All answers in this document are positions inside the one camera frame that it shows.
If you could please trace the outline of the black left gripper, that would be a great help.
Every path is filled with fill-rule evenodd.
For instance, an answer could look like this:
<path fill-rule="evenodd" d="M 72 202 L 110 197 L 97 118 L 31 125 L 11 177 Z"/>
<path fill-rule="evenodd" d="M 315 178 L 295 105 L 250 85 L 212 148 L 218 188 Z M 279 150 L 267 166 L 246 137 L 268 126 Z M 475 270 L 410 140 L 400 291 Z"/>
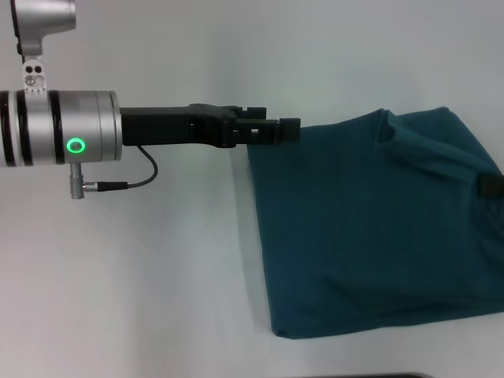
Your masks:
<path fill-rule="evenodd" d="M 299 118 L 266 120 L 265 107 L 122 107 L 120 116 L 125 146 L 278 145 L 299 141 L 301 129 Z"/>

